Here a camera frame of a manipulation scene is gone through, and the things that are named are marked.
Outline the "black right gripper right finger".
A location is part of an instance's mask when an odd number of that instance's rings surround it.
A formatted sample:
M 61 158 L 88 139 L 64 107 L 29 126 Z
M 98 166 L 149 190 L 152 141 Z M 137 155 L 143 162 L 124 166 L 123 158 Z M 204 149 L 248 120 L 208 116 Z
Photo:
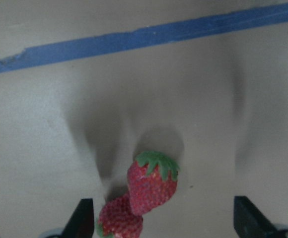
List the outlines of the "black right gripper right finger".
M 233 227 L 240 238 L 288 238 L 288 226 L 277 226 L 246 196 L 235 196 Z

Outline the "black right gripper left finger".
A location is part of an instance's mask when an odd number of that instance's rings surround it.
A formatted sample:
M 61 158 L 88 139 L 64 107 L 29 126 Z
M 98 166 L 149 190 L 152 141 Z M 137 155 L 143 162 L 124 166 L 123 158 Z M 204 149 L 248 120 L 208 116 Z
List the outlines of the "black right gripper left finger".
M 92 198 L 81 199 L 61 233 L 62 238 L 91 238 L 95 231 Z

